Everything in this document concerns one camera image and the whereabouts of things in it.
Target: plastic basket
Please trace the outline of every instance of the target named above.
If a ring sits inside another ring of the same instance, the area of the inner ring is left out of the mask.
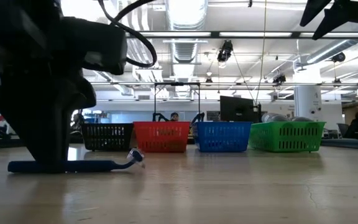
[[[133,124],[83,124],[85,148],[96,151],[129,151]]]
[[[325,122],[253,124],[249,146],[270,152],[318,151]]]
[[[137,146],[144,152],[185,152],[189,122],[134,122]]]
[[[200,152],[244,152],[252,122],[197,122],[193,125]]]

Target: blue basket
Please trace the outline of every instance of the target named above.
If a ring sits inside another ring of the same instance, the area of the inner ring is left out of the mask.
[[[244,152],[252,122],[197,122],[193,125],[200,152]]]

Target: black basket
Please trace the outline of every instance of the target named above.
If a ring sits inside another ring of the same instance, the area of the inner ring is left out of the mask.
[[[129,151],[134,124],[82,124],[87,150]]]

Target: chair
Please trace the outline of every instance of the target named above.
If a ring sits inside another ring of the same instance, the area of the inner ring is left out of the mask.
[[[338,123],[339,132],[341,133],[342,138],[345,136],[346,131],[349,129],[348,124],[340,124]]]

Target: computer monitor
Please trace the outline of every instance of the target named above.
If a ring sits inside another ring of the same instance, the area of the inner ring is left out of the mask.
[[[254,101],[245,98],[221,96],[221,120],[258,123],[258,112],[254,112]]]

